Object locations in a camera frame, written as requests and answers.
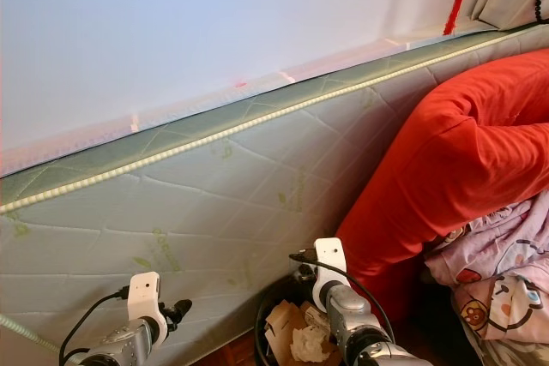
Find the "crumpled white paper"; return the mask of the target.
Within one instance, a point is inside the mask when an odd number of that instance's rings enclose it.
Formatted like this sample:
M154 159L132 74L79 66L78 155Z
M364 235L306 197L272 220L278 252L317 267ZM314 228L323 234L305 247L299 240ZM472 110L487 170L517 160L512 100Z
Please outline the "crumpled white paper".
M338 354L330 343L329 331L317 326L294 328L290 353L298 363L326 363Z

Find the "red folded cushion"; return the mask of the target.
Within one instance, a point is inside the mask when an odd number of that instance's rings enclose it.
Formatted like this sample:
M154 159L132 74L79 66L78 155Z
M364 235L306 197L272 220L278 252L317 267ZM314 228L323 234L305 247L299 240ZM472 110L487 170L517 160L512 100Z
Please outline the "red folded cushion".
M348 272L401 321L425 245L545 189L549 49L467 69L428 92L336 234Z

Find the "plain brown cardboard piece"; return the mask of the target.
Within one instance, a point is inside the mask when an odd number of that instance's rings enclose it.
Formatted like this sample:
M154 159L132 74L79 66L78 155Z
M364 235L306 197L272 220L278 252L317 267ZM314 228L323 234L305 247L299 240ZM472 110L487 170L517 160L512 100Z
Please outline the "plain brown cardboard piece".
M300 321L299 307L286 300L274 306L266 318L264 338L278 366L298 366L291 347L292 333Z

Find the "printed brown cardboard box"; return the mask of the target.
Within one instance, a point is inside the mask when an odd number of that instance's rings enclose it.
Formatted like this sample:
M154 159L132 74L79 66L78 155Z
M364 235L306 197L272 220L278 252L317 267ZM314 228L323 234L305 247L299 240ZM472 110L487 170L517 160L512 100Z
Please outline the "printed brown cardboard box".
M318 308L313 303L305 301L305 303L295 306L291 310L291 327L293 331L303 330L309 333L326 334L327 322L324 319L323 312L318 311Z

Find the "black waste bin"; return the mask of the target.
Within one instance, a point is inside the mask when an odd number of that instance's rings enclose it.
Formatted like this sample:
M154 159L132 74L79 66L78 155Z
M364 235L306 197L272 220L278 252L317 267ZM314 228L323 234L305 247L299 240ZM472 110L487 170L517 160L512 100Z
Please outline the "black waste bin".
M307 291L299 289L298 285L290 277L275 281L262 293L256 316L256 324L254 330L252 330L252 334L254 334L254 358L257 366L278 366L274 360L274 355L270 354L268 344L264 338L264 327L266 327L266 318L270 315L272 308L282 303L283 300L290 301L290 303L297 304L297 306L305 303L305 301L311 302L307 299ZM330 333L330 343L332 343L333 349L336 349L338 354L334 355L326 363L298 363L298 366L346 366L344 357L340 354L340 350L338 350L334 335L332 334L329 317L325 312L323 314L327 322L327 331Z

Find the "pink cartoon print quilt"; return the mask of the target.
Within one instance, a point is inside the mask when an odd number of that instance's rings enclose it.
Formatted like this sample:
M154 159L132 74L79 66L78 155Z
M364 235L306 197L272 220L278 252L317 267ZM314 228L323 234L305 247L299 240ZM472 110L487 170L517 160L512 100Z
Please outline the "pink cartoon print quilt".
M425 264L484 366L549 366L549 189L459 226Z

